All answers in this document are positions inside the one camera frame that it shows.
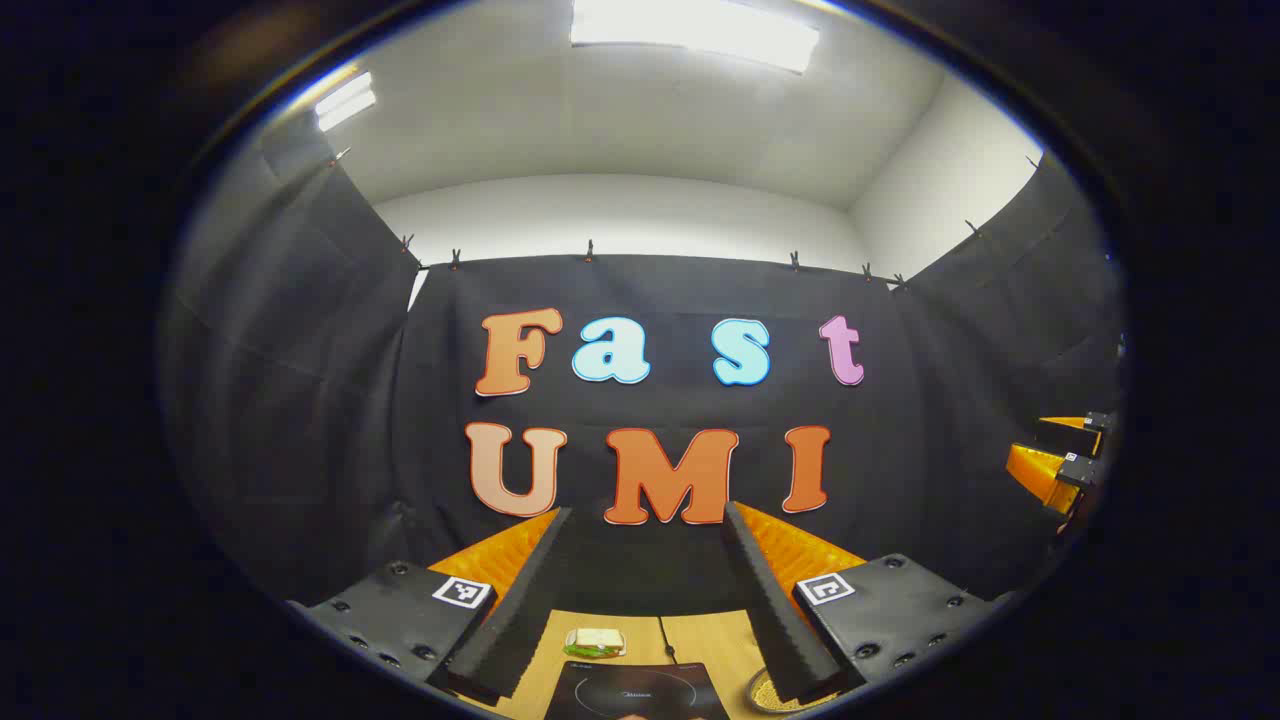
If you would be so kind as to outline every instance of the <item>light blue letter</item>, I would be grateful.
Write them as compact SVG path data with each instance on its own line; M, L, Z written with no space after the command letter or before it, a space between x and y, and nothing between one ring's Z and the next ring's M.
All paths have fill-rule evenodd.
M727 386L754 386L769 374L769 331L759 320L721 320L712 328L712 347L724 357L712 363L716 379Z
M600 340L612 333L611 340ZM613 378L634 384L649 377L644 361L644 328L631 318L600 318L582 328L584 345L573 354L573 374L584 380L603 383Z

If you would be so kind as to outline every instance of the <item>fluorescent light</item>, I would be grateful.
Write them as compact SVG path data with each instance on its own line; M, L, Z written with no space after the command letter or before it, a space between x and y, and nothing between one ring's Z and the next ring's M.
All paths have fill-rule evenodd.
M360 95L347 100L342 105L329 110L328 113L320 115L320 131L328 131L333 126L346 120L347 118L355 115L356 113L364 110L372 105L378 99L374 97L372 91L365 91Z
M803 73L818 31L726 0L575 0L570 41L672 45Z
M335 90L332 95L316 102L316 114L325 115L330 110L338 108L347 100L360 95L361 92L369 90L370 83L374 82L374 77L369 73L362 73L351 79L347 85L343 85Z

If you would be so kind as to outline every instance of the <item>cable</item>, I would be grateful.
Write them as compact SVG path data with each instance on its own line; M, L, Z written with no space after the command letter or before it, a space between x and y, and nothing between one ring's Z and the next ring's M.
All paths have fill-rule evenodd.
M666 646L664 651L671 656L671 664L676 664L676 648L671 647L671 641L667 639L667 628L662 624L662 616L658 618L658 629L662 630L662 644Z

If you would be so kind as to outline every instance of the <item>wooden table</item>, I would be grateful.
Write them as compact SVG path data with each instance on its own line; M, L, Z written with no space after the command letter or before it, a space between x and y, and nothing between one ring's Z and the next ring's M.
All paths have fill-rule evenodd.
M719 696L724 711L732 720L780 717L754 710L746 700L746 684L760 667L764 667L764 659L760 657L760 648L755 644L751 623L745 611L663 616L662 623L667 628L667 639L676 648L676 660L707 665L716 694ZM612 660L585 660L564 655L564 635L573 628L616 628L626 637L627 653ZM534 659L512 697L499 700L497 707L484 706L466 697L462 700L515 720L543 720L566 660L604 665L671 662L663 651L662 630L657 618L585 615L553 610L538 642Z

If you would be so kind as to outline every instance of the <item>room ceiling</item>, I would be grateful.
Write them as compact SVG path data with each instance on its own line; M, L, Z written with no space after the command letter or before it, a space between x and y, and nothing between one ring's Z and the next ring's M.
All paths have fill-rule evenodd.
M572 0L479 0L358 61L378 104L329 131L374 204L468 182L630 173L847 210L943 69L863 20L755 0L820 32L808 70L673 47L572 47Z

